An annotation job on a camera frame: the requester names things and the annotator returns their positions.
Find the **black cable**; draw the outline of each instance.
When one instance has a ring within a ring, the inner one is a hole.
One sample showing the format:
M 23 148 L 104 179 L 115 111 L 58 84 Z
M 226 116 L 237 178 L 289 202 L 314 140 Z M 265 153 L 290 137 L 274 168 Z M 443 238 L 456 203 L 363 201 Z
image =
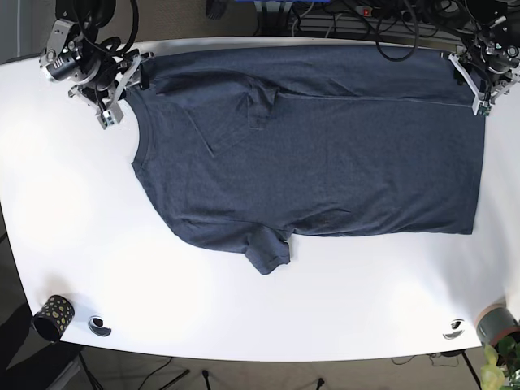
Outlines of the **black cable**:
M 260 21 L 260 14 L 257 12 L 257 28 L 254 30 L 253 37 L 256 37 L 258 33 L 260 33 L 261 28 L 261 21 Z
M 479 376 L 478 376 L 477 373 L 475 372 L 475 369 L 473 368 L 473 365 L 471 364 L 470 359 L 468 358 L 468 355 L 466 355 L 466 351 L 462 351 L 462 357 L 464 358 L 464 362 L 466 362 L 466 365 L 467 365 L 468 368 L 470 369 L 470 373 L 471 373 L 471 375 L 473 376 L 473 379 L 474 379 L 475 383 L 477 384 L 477 386 L 479 386 L 480 389 L 482 389 L 482 388 L 480 387 L 480 379 L 479 379 Z
M 296 28 L 297 30 L 301 33 L 301 16 L 300 14 L 297 13 L 296 11 L 296 8 L 294 8 L 294 4 L 296 4 L 295 2 L 291 5 L 291 8 L 289 8 L 289 11 L 292 11 L 294 13 L 294 15 L 296 16 L 296 19 L 297 19 L 297 25 L 296 25 Z
M 172 379 L 170 382 L 166 383 L 164 386 L 162 386 L 159 390 L 166 390 L 170 386 L 176 384 L 181 379 L 183 379 L 187 374 L 189 374 L 189 370 L 184 370 L 179 375 L 177 375 L 174 379 Z
M 163 364 L 162 366 L 160 366 L 158 369 L 153 370 L 152 372 L 150 372 L 150 373 L 148 374 L 148 376 L 145 378 L 145 380 L 142 381 L 141 386 L 139 386 L 139 388 L 138 388 L 137 390 L 141 390 L 142 387 L 145 385 L 146 381 L 150 378 L 150 376 L 152 376 L 152 375 L 155 374 L 156 372 L 162 370 L 164 367 L 166 367 L 168 364 L 170 364 L 172 360 L 173 360 L 173 357 L 170 357 L 170 358 L 168 359 L 168 361 L 167 361 L 165 364 Z
M 405 364 L 408 364 L 410 363 L 412 360 L 414 360 L 415 358 L 417 357 L 417 355 L 414 355 L 412 356 L 410 359 L 408 359 L 406 362 L 402 362 L 402 363 L 396 363 L 395 360 L 393 360 L 394 358 L 393 357 L 390 357 L 390 360 L 392 360 L 392 363 L 396 366 L 404 366 Z
M 424 15 L 427 17 L 427 19 L 430 21 L 431 24 L 436 26 L 440 31 L 444 31 L 448 34 L 454 35 L 455 37 L 459 37 L 462 40 L 473 40 L 474 35 L 473 34 L 467 34 L 464 32 L 460 32 L 456 30 L 455 28 L 450 28 L 442 24 L 440 19 L 438 19 L 437 15 L 434 15 L 435 12 L 433 11 L 433 2 L 434 0 L 424 0 L 424 7 L 422 9 L 422 12 L 424 12 Z
M 137 0 L 130 0 L 130 4 L 132 5 L 132 31 L 130 32 L 130 37 L 128 38 L 128 42 L 121 50 L 117 50 L 117 48 L 110 48 L 110 50 L 107 50 L 102 45 L 97 45 L 95 42 L 92 42 L 89 38 L 89 36 L 86 34 L 85 26 L 83 23 L 84 20 L 80 20 L 79 14 L 77 12 L 77 2 L 78 0 L 72 0 L 72 10 L 74 11 L 74 14 L 76 16 L 76 19 L 78 21 L 78 24 L 80 26 L 80 31 L 84 36 L 84 39 L 96 50 L 101 51 L 105 55 L 108 55 L 110 57 L 120 57 L 123 54 L 127 53 L 128 50 L 132 47 L 132 45 L 136 41 L 137 32 L 139 30 L 139 8 L 137 7 Z
M 397 24 L 398 20 L 394 20 L 394 22 L 392 24 L 390 24 L 390 26 L 386 27 L 384 30 L 381 30 L 379 31 L 379 34 L 382 34 L 382 33 L 385 33 L 387 32 L 390 28 L 392 28 L 393 26 L 395 26 Z
M 130 50 L 136 42 L 137 33 L 139 31 L 139 7 L 137 6 L 137 0 L 130 0 L 130 5 L 132 6 L 132 31 L 130 32 L 130 37 L 123 49 L 115 52 L 115 55 L 117 56 L 126 54 Z
M 412 30 L 410 28 L 410 26 L 406 23 L 406 21 L 404 19 L 401 19 L 401 22 L 403 23 L 403 26 L 405 26 L 408 31 L 410 31 L 412 34 L 414 33 L 414 30 Z M 421 34 L 419 34 L 419 36 L 421 38 L 433 38 L 435 35 L 437 35 L 438 32 L 439 32 L 439 29 L 435 28 L 435 31 L 433 32 L 433 34 L 431 34 L 431 35 L 421 35 Z
M 83 358 L 83 354 L 79 353 L 79 358 L 81 365 L 83 366 L 83 370 L 85 374 L 87 375 L 87 378 L 89 379 L 90 385 L 92 386 L 93 390 L 103 390 L 103 386 L 99 383 L 99 381 L 96 379 L 96 377 L 90 372 L 89 368 L 87 367 L 87 363 L 85 362 L 85 359 Z
M 409 13 L 412 15 L 412 21 L 414 22 L 414 46 L 412 47 L 412 49 L 409 51 L 409 53 L 407 55 L 405 55 L 404 57 L 400 57 L 400 58 L 390 57 L 389 55 L 387 55 L 386 53 L 383 52 L 383 49 L 381 48 L 381 45 L 379 44 L 380 43 L 379 29 L 381 28 L 381 24 L 383 23 L 384 16 L 386 16 L 386 14 L 388 13 L 388 9 L 386 12 L 384 12 L 381 15 L 381 17 L 379 18 L 379 21 L 377 22 L 377 27 L 375 28 L 375 31 L 377 32 L 377 35 L 375 36 L 375 48 L 377 49 L 377 51 L 379 51 L 379 53 L 383 57 L 385 57 L 388 61 L 391 61 L 393 63 L 399 63 L 399 62 L 405 61 L 406 59 L 409 59 L 412 55 L 414 55 L 415 50 L 417 50 L 418 44 L 419 44 L 419 22 L 417 20 L 417 15 L 415 14 L 415 10 L 413 9 L 409 0 L 403 0 L 403 2 L 405 3 L 406 8 L 408 8 Z

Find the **t-shirt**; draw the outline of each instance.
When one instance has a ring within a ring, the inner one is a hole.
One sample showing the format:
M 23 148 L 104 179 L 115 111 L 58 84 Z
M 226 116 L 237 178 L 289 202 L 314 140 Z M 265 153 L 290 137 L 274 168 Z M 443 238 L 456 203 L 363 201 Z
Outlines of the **t-shirt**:
M 289 263 L 293 233 L 472 233 L 484 118 L 438 52 L 390 63 L 357 45 L 216 50 L 145 71 L 150 88 L 128 91 L 133 167 L 189 244 L 269 274 Z

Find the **cup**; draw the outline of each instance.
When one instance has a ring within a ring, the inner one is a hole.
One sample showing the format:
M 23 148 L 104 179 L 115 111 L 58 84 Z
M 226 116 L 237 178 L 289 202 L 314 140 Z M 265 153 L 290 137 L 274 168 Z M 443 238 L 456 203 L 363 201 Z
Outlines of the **cup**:
M 45 340 L 57 343 L 74 318 L 74 313 L 74 307 L 68 299 L 53 295 L 32 317 L 32 327 Z

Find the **wire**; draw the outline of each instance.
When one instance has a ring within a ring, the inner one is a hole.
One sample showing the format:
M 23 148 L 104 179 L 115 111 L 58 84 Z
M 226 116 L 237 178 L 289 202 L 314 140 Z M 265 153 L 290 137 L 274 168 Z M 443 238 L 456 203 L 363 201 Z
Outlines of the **wire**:
M 341 16 L 343 16 L 343 13 L 340 12 L 338 15 L 332 17 L 332 24 L 328 28 L 327 33 L 325 34 L 325 38 L 328 38 L 329 34 L 332 31 L 332 28 L 336 30 L 336 22 L 340 19 Z
M 176 384 L 177 382 L 179 382 L 181 379 L 183 379 L 187 374 L 189 374 L 189 370 L 184 370 L 183 372 L 181 372 L 179 375 L 177 375 L 174 379 L 172 379 L 170 382 L 166 383 L 164 386 L 162 386 L 159 390 L 166 390 L 167 388 L 169 388 L 171 385 L 173 384 Z
M 455 368 L 455 367 L 458 367 L 458 365 L 459 365 L 458 356 L 457 356 L 457 364 L 455 364 L 455 365 L 453 365 L 453 364 L 436 364 L 435 363 L 435 359 L 440 358 L 442 356 L 442 354 L 440 354 L 440 353 L 429 353 L 427 356 L 430 359 L 432 367 L 452 367 L 452 368 Z M 396 365 L 396 366 L 404 366 L 405 364 L 410 363 L 416 357 L 417 357 L 417 355 L 414 355 L 410 359 L 406 360 L 405 362 L 400 362 L 400 363 L 396 362 L 394 360 L 394 357 L 390 357 L 390 359 L 392 360 L 392 363 L 394 365 Z
M 453 365 L 453 364 L 436 364 L 435 359 L 438 359 L 441 356 L 442 356 L 442 354 L 440 354 L 440 353 L 430 353 L 428 355 L 428 358 L 430 359 L 430 363 L 431 363 L 432 367 L 452 367 L 452 368 L 458 367 L 458 365 L 459 365 L 458 356 L 455 357 L 455 358 L 457 358 L 457 364 L 455 364 L 455 365 Z
M 424 15 L 430 20 L 430 22 L 436 26 L 439 30 L 444 31 L 446 33 L 452 34 L 455 37 L 461 38 L 464 40 L 473 40 L 474 34 L 467 34 L 464 32 L 460 32 L 456 30 L 455 28 L 450 28 L 445 26 L 441 23 L 441 21 L 438 19 L 437 15 L 434 15 L 434 12 L 432 12 L 432 5 L 434 0 L 424 0 L 424 8 L 422 11 L 424 12 Z
M 390 30 L 393 26 L 395 26 L 397 24 L 399 20 L 394 20 L 394 22 L 392 24 L 390 24 L 388 27 L 386 27 L 384 30 L 381 30 L 379 31 L 379 34 L 382 34 L 382 33 L 385 33 L 387 32 L 388 30 Z
M 84 370 L 85 374 L 87 375 L 87 378 L 89 379 L 92 389 L 93 390 L 104 390 L 103 386 L 99 383 L 99 381 L 92 374 L 92 372 L 90 372 L 89 368 L 87 367 L 87 363 L 85 362 L 85 359 L 83 358 L 83 354 L 80 352 L 80 354 L 78 356 L 80 357 L 81 365 L 83 366 L 83 370 Z
M 390 357 L 390 360 L 392 360 L 392 363 L 396 366 L 404 366 L 405 364 L 408 364 L 410 363 L 412 360 L 414 360 L 415 358 L 417 357 L 417 355 L 414 355 L 412 356 L 410 359 L 408 359 L 406 362 L 402 362 L 402 363 L 396 363 L 394 359 L 394 357 Z
M 300 15 L 300 17 L 298 18 L 298 21 L 297 21 L 297 22 L 298 22 L 298 28 L 299 28 L 299 26 L 300 26 L 301 21 L 303 20 L 303 18 L 305 18 L 305 17 L 309 14 L 309 12 L 312 11 L 312 9 L 314 8 L 314 4 L 315 4 L 314 2 L 313 2 L 312 4 L 310 4 L 310 7 L 307 9 L 307 11 L 305 11 L 303 14 Z M 297 22 L 296 22 L 296 20 L 295 20 L 295 21 L 292 23 L 291 34 L 292 34 L 293 37 L 295 37 L 294 28 L 296 27 L 296 23 L 297 23 Z
M 260 33 L 262 22 L 260 21 L 260 13 L 257 12 L 257 28 L 254 30 L 253 37 L 256 37 Z
M 289 8 L 289 12 L 292 11 L 292 13 L 296 16 L 296 19 L 298 19 L 297 27 L 298 27 L 298 31 L 301 31 L 301 28 L 300 28 L 301 17 L 300 17 L 300 14 L 297 13 L 296 8 L 294 7 L 294 4 L 296 4 L 296 3 L 292 4 L 291 8 Z
M 139 32 L 139 7 L 137 6 L 137 0 L 130 0 L 130 5 L 132 6 L 132 31 L 123 49 L 115 52 L 117 56 L 126 54 L 130 50 L 136 42 L 137 33 Z
M 473 376 L 475 383 L 477 384 L 477 386 L 479 386 L 480 389 L 482 389 L 480 386 L 479 376 L 475 372 L 475 369 L 473 368 L 473 365 L 471 364 L 470 359 L 468 358 L 468 355 L 466 355 L 466 351 L 462 351 L 462 357 L 464 358 L 464 362 L 466 362 L 466 365 L 470 369 L 471 376 Z
M 132 31 L 130 32 L 130 37 L 128 38 L 128 42 L 125 44 L 125 46 L 121 50 L 117 50 L 117 47 L 114 47 L 114 46 L 112 46 L 110 48 L 110 50 L 107 50 L 102 45 L 97 45 L 96 43 L 94 43 L 90 40 L 89 36 L 87 35 L 87 33 L 85 31 L 85 26 L 83 25 L 85 21 L 80 20 L 80 17 L 79 17 L 78 11 L 77 11 L 77 1 L 78 0 L 72 0 L 72 10 L 74 11 L 78 24 L 80 26 L 80 31 L 83 34 L 84 39 L 94 49 L 97 49 L 97 50 L 101 51 L 102 53 L 104 53 L 105 55 L 108 55 L 110 57 L 120 57 L 123 54 L 126 54 L 128 52 L 128 50 L 135 43 L 136 38 L 137 38 L 137 32 L 139 30 L 139 8 L 137 7 L 137 0 L 130 0 L 130 4 L 132 5 Z
M 401 22 L 403 23 L 403 26 L 405 26 L 408 31 L 410 31 L 411 33 L 414 33 L 414 30 L 412 30 L 409 27 L 409 25 L 406 23 L 406 21 L 404 19 L 401 19 Z M 433 32 L 433 34 L 431 34 L 431 35 L 421 35 L 421 34 L 419 34 L 419 36 L 421 38 L 433 38 L 435 35 L 437 35 L 438 32 L 439 32 L 439 29 L 435 28 L 435 31 Z
M 375 48 L 377 49 L 377 51 L 379 51 L 379 53 L 383 57 L 385 57 L 388 61 L 391 61 L 393 63 L 399 63 L 399 62 L 409 59 L 412 55 L 414 55 L 415 50 L 417 50 L 418 43 L 419 43 L 419 22 L 417 20 L 417 15 L 415 14 L 415 10 L 411 6 L 409 0 L 403 0 L 403 2 L 405 3 L 406 8 L 408 8 L 409 13 L 412 15 L 412 21 L 414 22 L 414 46 L 412 47 L 412 49 L 409 51 L 409 53 L 407 55 L 405 55 L 404 57 L 400 57 L 400 58 L 390 57 L 389 55 L 387 55 L 386 53 L 383 52 L 383 49 L 381 48 L 381 45 L 379 44 L 379 39 L 380 39 L 379 29 L 381 28 L 381 24 L 383 23 L 383 18 L 388 13 L 389 8 L 386 10 L 386 12 L 384 12 L 381 15 L 381 17 L 379 18 L 379 21 L 377 22 L 377 27 L 375 28 L 375 31 L 377 32 L 377 35 L 375 36 Z
M 152 376 L 152 375 L 155 374 L 156 372 L 162 370 L 164 367 L 166 367 L 168 364 L 170 364 L 172 360 L 173 360 L 173 357 L 170 357 L 166 363 L 164 363 L 164 364 L 163 364 L 162 366 L 160 366 L 158 369 L 153 370 L 152 372 L 150 372 L 150 373 L 148 374 L 148 376 L 145 378 L 145 380 L 142 381 L 141 386 L 139 386 L 139 388 L 138 388 L 137 390 L 141 390 L 141 389 L 143 388 L 143 386 L 145 385 L 146 381 L 150 378 L 150 376 Z

